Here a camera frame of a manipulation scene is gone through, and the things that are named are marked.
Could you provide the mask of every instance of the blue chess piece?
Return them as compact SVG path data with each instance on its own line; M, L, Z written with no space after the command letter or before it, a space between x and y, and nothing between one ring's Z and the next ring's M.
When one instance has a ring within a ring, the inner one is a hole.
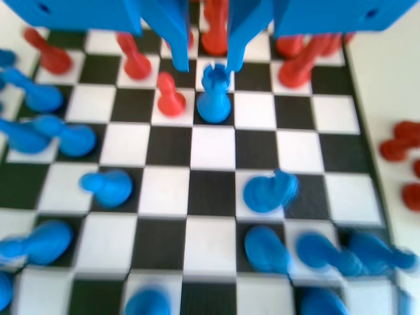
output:
M0 131L8 137L9 147L18 152L36 154L50 143L50 138L38 133L32 123L15 123L0 119Z
M117 207L124 203L133 190L130 176L122 170L106 173L87 173L79 181L80 186L93 192L99 204L105 207Z
M243 200L253 211L268 213L279 206L286 207L297 195L299 182L294 175L274 171L273 177L251 178L243 189Z
M232 108L226 94L230 85L230 73L222 64L215 64L214 69L208 64L201 82L205 92L197 99L198 114L208 123L221 123L229 116Z
M245 236L245 252L251 265L261 272L287 274L291 255L271 228L256 226Z
M14 68L8 68L0 73L0 78L25 90L25 101L35 112L53 112L64 103L60 90L52 85L35 84Z
M96 145L95 132L86 125L67 126L53 115L38 116L33 121L34 128L48 137L60 139L60 151L71 157L88 154Z
M348 315L348 310L335 293L327 289L310 289L302 299L301 315Z
M391 268L413 270L418 264L417 256L411 251L389 247L369 233L353 235L348 248L361 260L368 274L385 274Z
M313 269L323 270L331 265L344 276L359 276L362 273L362 263L354 253L339 251L317 232L302 233L297 240L296 252L300 260Z

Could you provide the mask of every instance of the red chess piece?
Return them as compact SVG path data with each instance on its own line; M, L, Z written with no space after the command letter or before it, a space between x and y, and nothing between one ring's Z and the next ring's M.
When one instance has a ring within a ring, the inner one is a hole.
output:
M128 33L119 33L117 42L127 56L124 64L125 73L134 80L147 78L152 73L152 64L146 56L139 53L133 36Z
M184 95L175 90L175 82L168 72L161 72L157 77L157 87L161 96L157 107L166 116L178 116L185 111Z
M286 61L278 72L280 83L297 88L309 82L315 60L324 51L330 38L330 35L314 36L296 58Z
M41 66L47 71L52 74L64 74L72 67L73 62L68 53L63 49L50 46L35 29L26 28L24 38L39 50Z
M286 58L295 58L303 47L303 35L279 37L276 42L277 53Z

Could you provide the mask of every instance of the chessboard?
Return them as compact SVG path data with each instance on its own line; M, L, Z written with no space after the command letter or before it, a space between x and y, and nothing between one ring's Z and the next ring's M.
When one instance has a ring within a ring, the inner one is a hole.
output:
M298 315L309 287L331 288L354 315L395 314L394 276L320 274L295 251L297 236L308 230L343 247L354 231L391 239L345 51L317 60L312 81L288 89L277 79L284 60L270 26L248 44L243 68L232 74L229 118L209 125L196 109L201 77L206 64L226 57L202 47L208 25L199 3L191 4L190 19L189 73L176 71L163 39L144 24L135 40L152 74L142 81L124 72L114 32L49 33L73 68L55 76L37 66L32 78L57 86L66 103L55 114L92 127L98 144L77 159L62 155L55 141L34 156L3 150L0 239L58 219L73 228L74 240L48 267L17 266L12 303L0 314L122 314L145 284L169 292L174 315ZM158 110L162 71L186 98L179 117ZM33 117L23 100L16 120ZM297 176L299 196L287 209L258 215L244 204L243 186L277 167ZM123 169L134 182L129 200L115 209L78 185L85 173L108 169ZM261 274L248 263L243 239L258 224L271 227L290 251L289 276Z

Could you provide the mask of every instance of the white table surface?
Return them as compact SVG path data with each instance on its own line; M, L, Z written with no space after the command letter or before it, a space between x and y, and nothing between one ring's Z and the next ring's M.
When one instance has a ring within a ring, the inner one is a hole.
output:
M37 53L22 39L24 25L0 1L0 47L17 52L18 68L29 74ZM411 162L415 156L420 157L420 151L413 152L410 161L400 165L385 162L377 151L378 144L391 137L395 123L405 119L420 121L420 4L387 31L358 34L347 52L394 242L420 254L420 213L407 210L400 197L402 185L416 181ZM0 95L0 100L8 101L6 118L15 117L21 98L17 89L7 89ZM4 142L0 136L0 154ZM401 286L420 301L420 279L407 274L398 277ZM414 303L412 315L420 315L420 303Z

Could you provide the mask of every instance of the red pawn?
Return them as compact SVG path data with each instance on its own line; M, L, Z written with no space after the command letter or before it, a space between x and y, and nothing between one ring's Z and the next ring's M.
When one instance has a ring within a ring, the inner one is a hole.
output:
M178 116L185 111L186 101L184 95L175 90L175 82L168 72L161 72L157 77L157 87L161 96L157 108L163 115Z
M308 46L292 60L286 61L278 72L282 85L297 88L310 81L316 58L324 51L330 35L314 36Z
M73 62L68 53L63 49L50 46L35 29L26 28L24 38L30 45L39 50L41 66L48 72L64 74L72 67Z
M152 64L146 56L139 53L133 36L128 33L119 33L117 42L127 56L124 64L125 73L134 80L147 78L152 73Z

